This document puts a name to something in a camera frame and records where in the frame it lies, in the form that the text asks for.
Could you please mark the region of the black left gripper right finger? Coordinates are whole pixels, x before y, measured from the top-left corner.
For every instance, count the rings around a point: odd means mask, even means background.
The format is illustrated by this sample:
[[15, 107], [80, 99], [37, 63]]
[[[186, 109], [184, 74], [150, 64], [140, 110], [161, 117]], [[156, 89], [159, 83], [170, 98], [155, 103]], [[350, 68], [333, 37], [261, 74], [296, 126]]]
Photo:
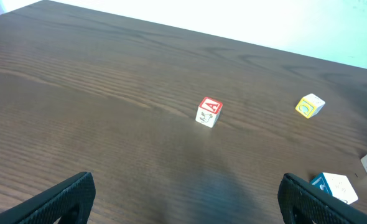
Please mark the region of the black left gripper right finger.
[[277, 199], [285, 224], [367, 224], [367, 214], [294, 174], [284, 174]]

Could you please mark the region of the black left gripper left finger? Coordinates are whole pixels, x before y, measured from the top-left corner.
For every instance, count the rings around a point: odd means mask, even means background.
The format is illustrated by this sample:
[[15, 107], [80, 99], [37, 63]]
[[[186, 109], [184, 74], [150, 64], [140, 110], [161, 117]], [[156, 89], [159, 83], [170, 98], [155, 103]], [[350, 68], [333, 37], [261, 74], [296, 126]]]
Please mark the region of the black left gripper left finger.
[[96, 188], [90, 172], [78, 174], [0, 213], [0, 224], [88, 222]]

